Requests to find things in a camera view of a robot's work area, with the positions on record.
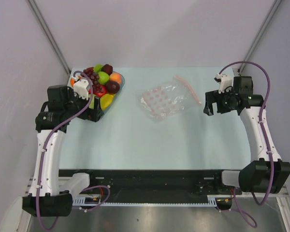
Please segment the red grape bunch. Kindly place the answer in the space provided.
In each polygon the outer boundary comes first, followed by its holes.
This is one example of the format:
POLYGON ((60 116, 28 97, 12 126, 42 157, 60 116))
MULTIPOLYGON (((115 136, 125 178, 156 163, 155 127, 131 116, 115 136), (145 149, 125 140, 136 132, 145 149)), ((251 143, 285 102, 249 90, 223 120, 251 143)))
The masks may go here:
POLYGON ((98 82, 99 76, 98 74, 94 71, 93 67, 89 67, 83 70, 83 72, 90 78, 92 81, 93 85, 100 85, 98 82))

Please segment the dark red apple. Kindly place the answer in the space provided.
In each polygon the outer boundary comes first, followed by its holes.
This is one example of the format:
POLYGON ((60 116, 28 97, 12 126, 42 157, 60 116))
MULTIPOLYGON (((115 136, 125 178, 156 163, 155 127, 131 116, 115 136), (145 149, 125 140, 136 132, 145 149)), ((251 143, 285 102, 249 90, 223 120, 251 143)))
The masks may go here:
POLYGON ((120 84, 116 81, 110 80, 104 86, 105 86, 105 89, 107 90, 107 92, 109 92, 111 94, 116 94, 120 90, 120 84))

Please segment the green apple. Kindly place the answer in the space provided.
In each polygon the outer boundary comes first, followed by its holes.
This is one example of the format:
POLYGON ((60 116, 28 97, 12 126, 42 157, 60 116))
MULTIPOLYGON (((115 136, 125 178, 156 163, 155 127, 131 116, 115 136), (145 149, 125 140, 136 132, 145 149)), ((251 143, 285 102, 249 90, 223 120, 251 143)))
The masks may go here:
POLYGON ((102 71, 98 72, 98 76, 99 76, 98 82, 101 85, 105 85, 109 81, 109 74, 105 72, 102 71))

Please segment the dark red plum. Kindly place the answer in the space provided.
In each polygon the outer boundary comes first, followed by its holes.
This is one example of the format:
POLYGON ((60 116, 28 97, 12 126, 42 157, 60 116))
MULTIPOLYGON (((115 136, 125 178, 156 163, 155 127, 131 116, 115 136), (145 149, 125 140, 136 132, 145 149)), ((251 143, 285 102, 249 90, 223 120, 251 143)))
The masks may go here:
POLYGON ((113 73, 113 66, 111 66, 109 64, 105 64, 102 67, 102 70, 101 71, 107 73, 108 75, 111 75, 113 73))

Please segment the clear pink-dotted zip bag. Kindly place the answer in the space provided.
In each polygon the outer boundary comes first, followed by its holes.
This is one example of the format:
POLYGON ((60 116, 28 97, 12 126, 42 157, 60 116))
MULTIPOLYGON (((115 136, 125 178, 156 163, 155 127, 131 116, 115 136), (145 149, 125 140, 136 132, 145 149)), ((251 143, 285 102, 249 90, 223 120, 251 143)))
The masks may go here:
POLYGON ((137 94, 137 101, 140 109, 154 121, 163 121, 202 104, 190 83, 177 75, 170 81, 137 94))

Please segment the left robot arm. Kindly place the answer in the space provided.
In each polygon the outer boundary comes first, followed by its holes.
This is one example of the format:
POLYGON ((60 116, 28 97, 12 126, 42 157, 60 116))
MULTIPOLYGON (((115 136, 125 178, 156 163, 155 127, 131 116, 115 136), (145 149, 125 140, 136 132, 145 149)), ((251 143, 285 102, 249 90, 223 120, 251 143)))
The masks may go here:
POLYGON ((59 161, 68 124, 81 114, 87 114, 94 101, 92 85, 51 86, 48 100, 43 103, 35 123, 38 139, 33 181, 23 210, 35 217, 66 217, 73 201, 83 190, 92 193, 97 181, 86 173, 76 173, 63 185, 59 184, 59 161))

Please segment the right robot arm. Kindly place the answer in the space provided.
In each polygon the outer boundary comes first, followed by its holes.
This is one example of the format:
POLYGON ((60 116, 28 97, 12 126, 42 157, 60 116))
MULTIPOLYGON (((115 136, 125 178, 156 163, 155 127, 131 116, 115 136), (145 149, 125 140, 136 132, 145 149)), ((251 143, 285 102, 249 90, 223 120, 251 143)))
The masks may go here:
POLYGON ((217 74, 214 78, 219 89, 205 94, 203 112, 214 114, 213 104, 220 114, 236 111, 244 124, 251 153, 251 162, 240 171, 224 170, 214 180, 213 188, 219 194, 226 193, 231 186, 242 192, 279 193, 290 175, 290 163, 283 162, 271 138, 266 120, 266 111, 261 109, 262 95, 253 93, 250 76, 231 78, 217 74))

